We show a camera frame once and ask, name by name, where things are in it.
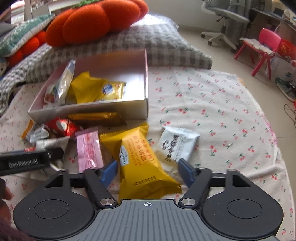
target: green patterned pillow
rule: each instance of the green patterned pillow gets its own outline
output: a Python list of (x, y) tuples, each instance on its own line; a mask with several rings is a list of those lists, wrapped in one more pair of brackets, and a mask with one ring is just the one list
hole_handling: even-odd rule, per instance
[(54, 18), (54, 14), (45, 14), (33, 19), (29, 19), (0, 41), (0, 57), (10, 57), (14, 55), (30, 38), (43, 30)]

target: white bedsheet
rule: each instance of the white bedsheet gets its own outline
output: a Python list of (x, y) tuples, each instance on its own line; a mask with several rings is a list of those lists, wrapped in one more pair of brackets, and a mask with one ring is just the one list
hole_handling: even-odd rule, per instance
[[(28, 146), (19, 136), (29, 121), (27, 110), (41, 86), (24, 85), (1, 117), (0, 151)], [(193, 68), (149, 67), (147, 121), (147, 139), (152, 148), (161, 136), (161, 124), (200, 133), (190, 163), (214, 172), (239, 170), (282, 206), (284, 220), (277, 237), (295, 240), (294, 201), (276, 136), (257, 102), (235, 75)], [(69, 144), (65, 167), (77, 171), (75, 143)], [(11, 211), (39, 183), (24, 177), (3, 177), (14, 194), (8, 202)], [(114, 195), (117, 193), (117, 179), (109, 189)], [(178, 201), (181, 195), (169, 197)]]

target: white snack package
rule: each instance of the white snack package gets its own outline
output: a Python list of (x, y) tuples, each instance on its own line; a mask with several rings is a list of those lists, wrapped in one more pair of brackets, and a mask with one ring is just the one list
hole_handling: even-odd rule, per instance
[(185, 128), (166, 126), (156, 146), (155, 154), (163, 169), (178, 177), (178, 161), (190, 159), (200, 134)]
[(38, 140), (36, 142), (35, 150), (45, 150), (48, 148), (57, 148), (61, 147), (65, 153), (70, 137), (60, 137), (46, 140)]

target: white cardboard box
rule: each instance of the white cardboard box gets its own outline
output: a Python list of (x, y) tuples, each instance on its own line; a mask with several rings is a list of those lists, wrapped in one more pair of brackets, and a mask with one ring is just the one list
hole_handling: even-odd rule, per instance
[(55, 117), (89, 112), (117, 112), (124, 120), (140, 120), (148, 117), (148, 77), (146, 50), (113, 52), (76, 59), (74, 77), (89, 71), (90, 76), (125, 82), (123, 99), (104, 102), (71, 104), (43, 109), (47, 87), (56, 83), (68, 62), (61, 64), (45, 82), (32, 103), (28, 114), (37, 123), (45, 123)]
[[(291, 77), (295, 72), (295, 67), (288, 63), (286, 60), (275, 56), (270, 61), (271, 65), (271, 80), (277, 81), (290, 81), (292, 80)], [(268, 68), (266, 68), (265, 73), (268, 76)]]

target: desk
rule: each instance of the desk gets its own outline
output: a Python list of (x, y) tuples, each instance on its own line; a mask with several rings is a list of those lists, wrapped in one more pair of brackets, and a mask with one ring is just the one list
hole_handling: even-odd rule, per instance
[(251, 11), (256, 12), (256, 17), (247, 38), (258, 39), (261, 29), (266, 28), (267, 25), (274, 25), (277, 26), (276, 33), (282, 39), (286, 39), (296, 45), (296, 27), (293, 23), (255, 8), (251, 8)]

